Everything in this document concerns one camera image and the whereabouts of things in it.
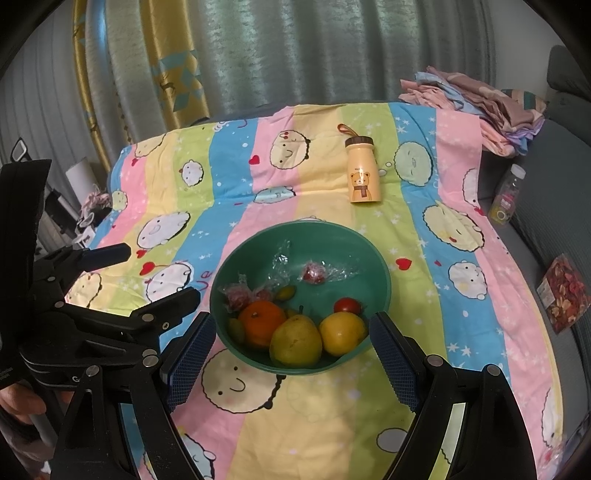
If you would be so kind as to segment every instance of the bottle cap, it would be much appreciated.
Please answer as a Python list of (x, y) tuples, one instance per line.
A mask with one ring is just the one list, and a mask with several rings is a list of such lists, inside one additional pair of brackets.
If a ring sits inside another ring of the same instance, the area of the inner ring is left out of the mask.
[(345, 147), (348, 147), (349, 145), (355, 145), (355, 144), (360, 144), (360, 143), (368, 143), (370, 145), (374, 144), (374, 139), (371, 137), (350, 137), (347, 140), (345, 140)]
[(520, 180), (523, 180), (525, 178), (525, 170), (523, 169), (523, 167), (520, 167), (517, 163), (513, 163), (513, 165), (511, 166), (511, 173)]

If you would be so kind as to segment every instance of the pile of clothes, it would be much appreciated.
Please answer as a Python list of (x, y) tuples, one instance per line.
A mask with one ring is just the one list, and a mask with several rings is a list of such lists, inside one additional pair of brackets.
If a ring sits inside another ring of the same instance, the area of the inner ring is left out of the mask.
[(406, 92), (399, 96), (404, 102), (479, 116), (483, 148), (501, 157), (526, 154), (528, 141), (544, 123), (544, 102), (526, 110), (500, 90), (463, 73), (428, 67), (415, 74), (414, 82), (400, 80), (400, 84)]

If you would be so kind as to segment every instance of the blue gripper pad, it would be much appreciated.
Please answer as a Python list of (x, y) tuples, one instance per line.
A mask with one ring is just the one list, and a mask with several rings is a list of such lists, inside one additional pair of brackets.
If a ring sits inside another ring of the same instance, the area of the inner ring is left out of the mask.
[(211, 314), (202, 312), (174, 345), (160, 370), (168, 385), (167, 404), (171, 412), (187, 401), (215, 339), (216, 322)]
[(375, 316), (369, 322), (369, 338), (378, 354), (379, 361), (390, 380), (390, 384), (398, 397), (398, 401), (417, 412), (421, 404), (418, 392), (418, 378), (409, 360), (403, 354), (395, 336), (388, 328), (387, 320)]

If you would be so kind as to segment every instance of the gray sofa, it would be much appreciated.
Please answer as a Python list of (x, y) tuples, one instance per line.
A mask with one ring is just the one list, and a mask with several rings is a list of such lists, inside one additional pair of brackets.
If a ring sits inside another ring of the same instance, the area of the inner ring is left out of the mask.
[(542, 130), (524, 157), (511, 161), (483, 155), (479, 197), (483, 209), (489, 208), (511, 163), (525, 168), (515, 216), (509, 226), (496, 230), (534, 292), (550, 335), (563, 393), (567, 462), (579, 445), (591, 445), (591, 433), (583, 440), (591, 398), (591, 309), (572, 329), (556, 335), (535, 289), (561, 253), (572, 257), (591, 286), (591, 86), (562, 46), (551, 52), (547, 80), (557, 93), (548, 104)]

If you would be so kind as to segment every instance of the white wall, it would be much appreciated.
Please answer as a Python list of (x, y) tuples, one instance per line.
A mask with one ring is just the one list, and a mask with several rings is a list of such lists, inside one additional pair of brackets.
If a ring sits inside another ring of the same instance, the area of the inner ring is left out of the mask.
[(488, 3), (496, 42), (495, 86), (529, 90), (546, 97), (550, 49), (562, 42), (523, 0)]

